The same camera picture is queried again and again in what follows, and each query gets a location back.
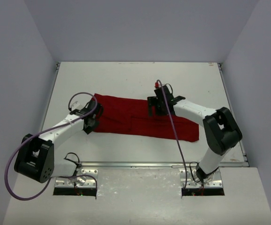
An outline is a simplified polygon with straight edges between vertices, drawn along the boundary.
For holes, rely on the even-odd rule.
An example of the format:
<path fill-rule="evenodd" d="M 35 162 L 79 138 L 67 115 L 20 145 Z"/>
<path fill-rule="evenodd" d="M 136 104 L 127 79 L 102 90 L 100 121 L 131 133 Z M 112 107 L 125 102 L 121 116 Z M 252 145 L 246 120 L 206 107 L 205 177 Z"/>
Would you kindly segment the red t-shirt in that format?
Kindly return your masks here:
<path fill-rule="evenodd" d="M 175 139 L 169 116 L 148 116 L 147 100 L 94 96 L 103 106 L 95 132 Z"/>

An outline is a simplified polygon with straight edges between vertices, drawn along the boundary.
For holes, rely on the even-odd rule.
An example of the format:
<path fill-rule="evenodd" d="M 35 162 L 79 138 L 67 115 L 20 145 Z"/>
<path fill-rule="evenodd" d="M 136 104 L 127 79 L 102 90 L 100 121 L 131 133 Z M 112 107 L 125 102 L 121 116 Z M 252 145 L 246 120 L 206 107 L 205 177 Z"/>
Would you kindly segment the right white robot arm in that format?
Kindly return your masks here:
<path fill-rule="evenodd" d="M 160 80 L 156 81 L 155 96 L 147 98 L 148 114 L 151 116 L 152 108 L 154 108 L 157 115 L 169 116 L 177 142 L 179 140 L 173 115 L 188 119 L 204 128 L 208 149 L 196 166 L 196 177 L 198 182 L 203 184 L 215 173 L 230 149 L 242 140 L 242 132 L 228 108 L 207 108 L 197 105 L 185 97 L 174 97 L 173 91 L 169 90 L 168 86 L 170 84 L 163 85 Z"/>

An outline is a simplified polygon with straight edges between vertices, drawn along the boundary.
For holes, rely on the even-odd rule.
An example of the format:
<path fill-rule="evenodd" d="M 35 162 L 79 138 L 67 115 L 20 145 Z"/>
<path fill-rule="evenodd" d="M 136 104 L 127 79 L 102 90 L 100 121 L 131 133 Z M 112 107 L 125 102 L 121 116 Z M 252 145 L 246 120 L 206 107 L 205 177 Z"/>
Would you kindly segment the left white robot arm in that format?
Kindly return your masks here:
<path fill-rule="evenodd" d="M 78 106 L 53 130 L 28 141 L 18 151 L 14 170 L 28 178 L 45 183 L 51 177 L 71 177 L 81 166 L 79 162 L 67 159 L 66 153 L 56 156 L 56 150 L 80 131 L 90 134 L 98 125 L 103 106 L 90 100 L 85 106 Z"/>

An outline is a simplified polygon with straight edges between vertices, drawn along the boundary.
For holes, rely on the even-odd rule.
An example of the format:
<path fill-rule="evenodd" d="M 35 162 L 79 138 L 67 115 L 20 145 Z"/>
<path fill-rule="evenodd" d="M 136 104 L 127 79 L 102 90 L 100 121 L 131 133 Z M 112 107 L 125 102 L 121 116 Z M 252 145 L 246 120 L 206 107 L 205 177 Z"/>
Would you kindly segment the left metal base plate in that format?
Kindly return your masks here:
<path fill-rule="evenodd" d="M 82 168 L 77 172 L 76 178 L 57 177 L 54 183 L 55 188 L 96 188 L 98 180 L 98 169 Z"/>

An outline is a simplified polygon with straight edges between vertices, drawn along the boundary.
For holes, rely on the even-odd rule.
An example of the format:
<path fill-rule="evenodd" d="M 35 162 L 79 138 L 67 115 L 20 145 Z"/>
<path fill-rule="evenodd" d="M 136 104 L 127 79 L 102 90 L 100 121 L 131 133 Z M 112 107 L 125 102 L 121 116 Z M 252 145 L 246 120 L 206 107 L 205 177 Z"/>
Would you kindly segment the metal base plate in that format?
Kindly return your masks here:
<path fill-rule="evenodd" d="M 186 189 L 199 189 L 202 186 L 206 189 L 223 188 L 223 182 L 221 178 L 220 170 L 216 170 L 210 177 L 204 179 L 203 183 L 196 176 L 196 170 L 192 172 L 187 169 L 179 169 L 181 188 Z"/>
<path fill-rule="evenodd" d="M 57 177 L 54 183 L 55 188 L 96 188 L 98 180 L 98 169 L 82 168 L 77 172 L 76 178 Z"/>

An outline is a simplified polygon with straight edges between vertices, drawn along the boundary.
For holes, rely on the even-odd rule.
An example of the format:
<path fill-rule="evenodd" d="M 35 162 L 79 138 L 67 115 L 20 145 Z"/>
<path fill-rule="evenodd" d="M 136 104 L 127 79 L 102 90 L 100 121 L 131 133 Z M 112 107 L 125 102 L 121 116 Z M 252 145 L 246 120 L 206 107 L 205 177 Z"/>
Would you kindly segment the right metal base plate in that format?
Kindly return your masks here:
<path fill-rule="evenodd" d="M 204 179 L 203 183 L 196 176 L 196 170 L 192 172 L 187 169 L 179 169 L 181 188 L 186 189 L 199 189 L 202 186 L 206 189 L 223 188 L 223 182 L 221 178 L 220 170 L 216 170 L 210 177 Z"/>

